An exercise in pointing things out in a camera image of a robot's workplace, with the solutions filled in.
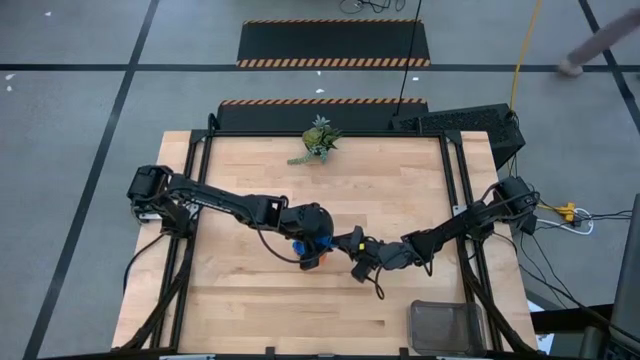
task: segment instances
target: wooden table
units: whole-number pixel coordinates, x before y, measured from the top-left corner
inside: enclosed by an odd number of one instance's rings
[[[165,133],[158,164],[182,171],[188,139],[189,132]],[[463,141],[479,197],[497,181],[489,142],[485,133],[463,133]],[[289,166],[288,158],[305,151],[299,138],[215,138],[206,182],[239,194],[284,194],[292,205],[318,202],[333,216],[337,234],[359,224],[367,235],[399,241],[400,235],[450,218],[437,139],[343,138],[337,145],[324,166],[319,161]],[[464,203],[453,147],[450,153]],[[511,236],[508,227],[496,226],[498,233]],[[159,222],[144,225],[136,251],[158,231]],[[276,251],[294,256],[289,241],[265,235]],[[133,266],[114,346],[126,342],[155,305],[168,243],[160,242]],[[372,284],[351,278],[354,264],[346,255],[331,253],[320,267],[302,272],[270,255],[254,231],[226,214],[204,210],[196,243],[180,352],[264,353],[266,346],[275,346],[281,354],[395,355],[408,346],[406,319],[413,300],[464,302],[455,241],[436,255],[431,278],[416,267],[383,272],[384,301]],[[497,306],[536,347],[512,246],[492,237],[484,248]],[[172,309],[166,317],[163,344],[168,344]]]

